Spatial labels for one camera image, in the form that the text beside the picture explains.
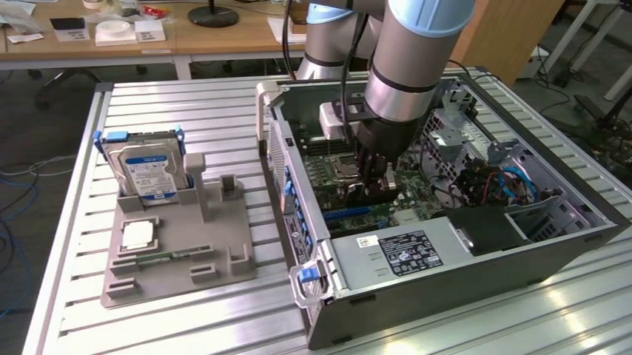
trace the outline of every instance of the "white sticker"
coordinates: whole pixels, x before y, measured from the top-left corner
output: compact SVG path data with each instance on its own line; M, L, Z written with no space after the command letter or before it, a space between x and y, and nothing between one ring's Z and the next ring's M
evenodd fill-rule
M142 50L142 54L170 54L171 50Z
M11 43L21 43L41 39L44 36L36 33L35 35L8 35L7 38L9 39Z
M367 246L377 246L377 235L369 235L367 237L359 237L357 239L358 245L361 248L366 248Z
M167 173L168 159L164 155L125 159L127 171L138 196L155 201L176 194L174 177Z

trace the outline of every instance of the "blue cable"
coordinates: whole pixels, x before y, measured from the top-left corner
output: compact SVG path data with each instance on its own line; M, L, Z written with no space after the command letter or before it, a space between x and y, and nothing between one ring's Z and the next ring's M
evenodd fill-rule
M37 189L37 186L33 186L33 185L27 184L27 183L15 183L15 182L7 181L4 179L0 179L0 183L5 183L7 185L12 185L12 186L25 187L27 189L32 190L31 200L28 200L24 207L21 209L19 209L12 215L9 215L9 216L7 216L1 219L5 222L8 222L11 220L15 220L17 217L21 216L21 214L24 212L27 212L27 210L31 208L32 204L36 202L37 196L40 195L40 191Z
M19 187L24 187L29 190L32 190L32 194L31 194L31 199L28 200L27 204L24 205L24 207L21 209L19 209L15 213L12 213L9 216L4 217L3 219L0 219L1 221L1 224L4 225L5 222L11 221L11 220L15 220L17 217L20 217L27 211L28 209L31 208L32 204L36 202L36 199L37 199L37 196L40 194L39 192L39 189L35 185L32 184L25 184L25 183L15 183L13 181L7 181L4 179L0 179L0 183L5 183L7 185L11 185L11 186L19 186ZM32 272L31 272L31 265L28 264L28 261L27 261L27 255L24 253L24 249L21 248L21 244L20 242L17 241L17 239L13 237L11 231L8 230L8 227L5 226L7 228L7 233L4 232L0 232L0 237L5 240L8 240L12 244L13 244L13 247L15 247L15 250L16 250L16 253L17 253L17 256L20 257L21 259L21 263L24 264L24 269L25 269L25 273L27 273L27 287L24 289L24 293L23 295L20 296L20 298L13 302L13 304L0 313L0 319L21 304L21 302L24 301L24 299L27 298L27 296L31 294L31 288L32 288Z
M24 293L21 294L20 298L17 299L16 302L4 310L4 312L0 313L0 319L20 305L21 301L27 298L28 294L31 293L31 287L32 287L32 273L31 273L31 266L28 265L27 261L27 256L24 254L24 250L21 248L20 243L17 242L17 239L13 238L11 234L1 233L0 236L9 238L11 243L13 243L13 246L16 248L17 256L21 259L21 263L24 264L24 269L27 271L27 288L24 290Z
M533 202L536 202L537 201L536 187L533 186L532 181L528 179L528 177L522 173L522 171L514 166L509 166L509 167L504 168L501 171L508 172L510 174L514 174L520 179L522 179L524 184L526 185L526 188L529 189L529 192L533 195ZM502 178L502 174L498 174L497 183L501 186L502 191L508 194L508 196L510 196L510 198L516 198L516 195L513 194L513 192L505 186L505 179Z

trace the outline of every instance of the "aluminum profile table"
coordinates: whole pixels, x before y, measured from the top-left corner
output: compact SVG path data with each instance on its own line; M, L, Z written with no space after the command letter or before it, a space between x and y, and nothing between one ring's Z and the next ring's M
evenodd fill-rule
M632 232L538 285L501 294L351 342L310 352L294 305L255 150L255 84L284 77L116 84L93 97L25 354L600 354L632 351ZM478 80L536 137L617 210L632 193L494 79ZM480 106L497 138L512 132ZM206 154L206 180L244 184L258 277L243 283L105 310L99 296L116 182L91 134L187 132Z

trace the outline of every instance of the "green circuit board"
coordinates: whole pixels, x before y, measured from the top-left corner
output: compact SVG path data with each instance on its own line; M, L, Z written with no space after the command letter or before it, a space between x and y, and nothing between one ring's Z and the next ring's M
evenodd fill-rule
M399 193L395 199L358 207L349 204L349 190L354 186L362 189L353 155L345 153L305 158L305 168L333 237L415 223L442 211L441 201L418 171L415 161L413 152L399 158L395 170ZM329 220L327 216L337 213L350 213L350 216Z

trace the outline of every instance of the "white box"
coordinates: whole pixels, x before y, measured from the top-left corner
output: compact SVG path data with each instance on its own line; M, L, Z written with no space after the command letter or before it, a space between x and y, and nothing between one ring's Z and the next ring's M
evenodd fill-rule
M164 41L164 30L162 28L162 21L136 21L135 22L136 40L142 42Z
M526 65L524 66L522 72L518 75L518 79L533 78L537 71L544 65L544 62L549 58L549 52L545 49L536 47L532 52L532 57L528 60Z
M83 18L51 18L57 41L84 41L89 39L88 27Z
M124 44L136 44L136 36L133 31L129 31L128 33L124 33L123 35L119 35L116 37L111 37L107 34L100 33L96 31L95 35L95 44L97 47L105 47L105 46L120 46Z

